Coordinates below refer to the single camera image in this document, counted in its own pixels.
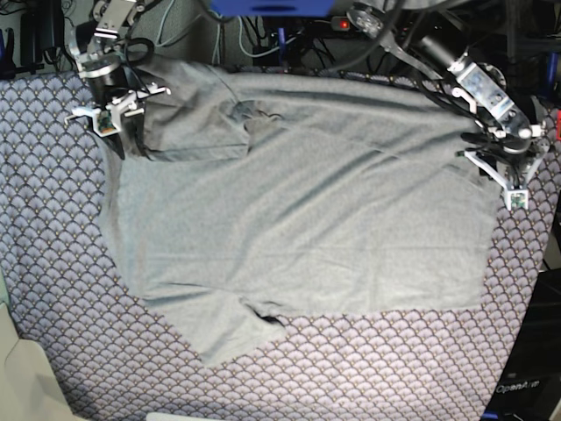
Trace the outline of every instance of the gray cloth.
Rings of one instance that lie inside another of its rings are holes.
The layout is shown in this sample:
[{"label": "gray cloth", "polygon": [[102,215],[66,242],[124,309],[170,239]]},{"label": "gray cloth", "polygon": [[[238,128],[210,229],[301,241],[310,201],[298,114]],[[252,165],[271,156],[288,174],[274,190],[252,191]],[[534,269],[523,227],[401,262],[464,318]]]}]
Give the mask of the gray cloth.
[{"label": "gray cloth", "polygon": [[471,121],[362,82],[149,71],[173,98],[149,103],[146,142],[186,161],[108,155],[100,222],[205,364],[283,336],[278,314],[479,304],[499,189],[455,157]]}]

